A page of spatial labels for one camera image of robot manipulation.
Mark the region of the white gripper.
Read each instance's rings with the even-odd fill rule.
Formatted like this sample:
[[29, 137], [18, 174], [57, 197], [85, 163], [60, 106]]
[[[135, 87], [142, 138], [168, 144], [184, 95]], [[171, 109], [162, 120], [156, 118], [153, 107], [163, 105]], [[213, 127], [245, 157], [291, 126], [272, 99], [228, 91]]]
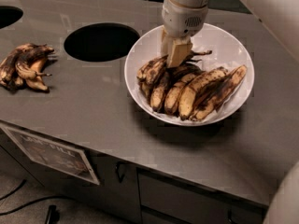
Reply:
[[203, 28], [207, 12], [207, 6], [184, 7], [172, 0], [164, 0], [161, 55], [168, 55], [168, 68], [178, 67], [190, 54], [192, 41], [189, 36], [196, 35]]

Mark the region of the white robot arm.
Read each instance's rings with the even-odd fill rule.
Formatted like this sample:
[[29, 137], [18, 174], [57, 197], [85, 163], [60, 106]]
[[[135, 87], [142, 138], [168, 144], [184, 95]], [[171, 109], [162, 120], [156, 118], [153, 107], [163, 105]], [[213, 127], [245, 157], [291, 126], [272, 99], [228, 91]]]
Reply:
[[[240, 0], [269, 33], [299, 62], [299, 0]], [[190, 37], [203, 27], [208, 0], [164, 0], [161, 52], [167, 65], [182, 63], [191, 51]], [[287, 173], [263, 224], [299, 224], [299, 162]]]

